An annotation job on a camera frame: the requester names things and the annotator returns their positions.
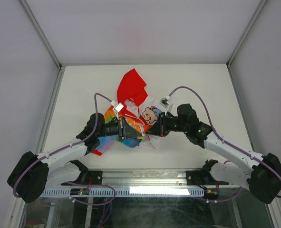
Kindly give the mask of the red white rainbow kids jacket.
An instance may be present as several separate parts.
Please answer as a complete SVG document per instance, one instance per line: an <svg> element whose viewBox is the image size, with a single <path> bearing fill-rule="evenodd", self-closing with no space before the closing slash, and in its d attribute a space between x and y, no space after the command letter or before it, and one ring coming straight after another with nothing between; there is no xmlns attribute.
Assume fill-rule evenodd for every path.
<svg viewBox="0 0 281 228"><path fill-rule="evenodd" d="M153 96L147 94L145 87L146 82L135 69L132 69L123 76L117 89L117 100L124 106L120 110L119 116L125 117L130 126L142 132L153 126L162 112L170 112L173 108L172 104L168 107L161 105ZM101 156L116 141L129 148L140 146L157 150L160 144L160 137L144 135L123 140L118 136L106 136L100 137L99 141L100 145L92 153Z"/></svg>

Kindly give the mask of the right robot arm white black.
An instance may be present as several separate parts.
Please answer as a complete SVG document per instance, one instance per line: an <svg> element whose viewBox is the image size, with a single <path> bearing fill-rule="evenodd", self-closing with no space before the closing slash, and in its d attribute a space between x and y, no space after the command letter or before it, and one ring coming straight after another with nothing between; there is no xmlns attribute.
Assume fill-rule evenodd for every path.
<svg viewBox="0 0 281 228"><path fill-rule="evenodd" d="M237 185L266 204L281 197L281 162L278 157L272 153L263 155L247 151L221 137L210 125L199 121L190 104L178 106L177 116L160 113L146 134L165 137L170 132L183 133L192 144L228 160L228 163L207 161L201 168L204 183L223 181Z"/></svg>

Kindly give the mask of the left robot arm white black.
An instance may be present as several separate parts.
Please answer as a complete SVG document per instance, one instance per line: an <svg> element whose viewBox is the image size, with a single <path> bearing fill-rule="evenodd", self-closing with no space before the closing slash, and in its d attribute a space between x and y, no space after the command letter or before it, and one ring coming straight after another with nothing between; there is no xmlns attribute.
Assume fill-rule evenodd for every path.
<svg viewBox="0 0 281 228"><path fill-rule="evenodd" d="M145 128L128 117L114 117L106 123L103 114L91 115L85 128L68 145L54 152L26 152L9 175L7 184L26 203L35 201L45 190L66 182L84 184L88 169L79 159L95 150L103 137L135 139Z"/></svg>

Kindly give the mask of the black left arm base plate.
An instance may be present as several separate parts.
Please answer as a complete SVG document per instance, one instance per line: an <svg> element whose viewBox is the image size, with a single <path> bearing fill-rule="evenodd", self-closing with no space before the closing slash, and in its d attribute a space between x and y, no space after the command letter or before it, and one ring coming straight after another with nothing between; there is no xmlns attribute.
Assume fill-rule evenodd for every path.
<svg viewBox="0 0 281 228"><path fill-rule="evenodd" d="M102 179L103 179L103 172L102 171L81 171L80 175L77 177L76 180L72 180L72 181L67 181L62 183L63 186L66 185L73 185L77 184L77 185L100 185L102 184Z"/></svg>

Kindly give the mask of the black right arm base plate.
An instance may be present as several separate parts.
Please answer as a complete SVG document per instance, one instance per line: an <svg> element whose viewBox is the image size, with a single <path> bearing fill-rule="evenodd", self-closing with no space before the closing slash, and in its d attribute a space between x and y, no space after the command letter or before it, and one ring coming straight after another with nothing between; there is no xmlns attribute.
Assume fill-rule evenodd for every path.
<svg viewBox="0 0 281 228"><path fill-rule="evenodd" d="M201 172L200 170L186 171L186 182L188 186L194 185L200 188L205 188L206 186L217 186L217 184L226 186L229 183L225 181L217 181L211 174Z"/></svg>

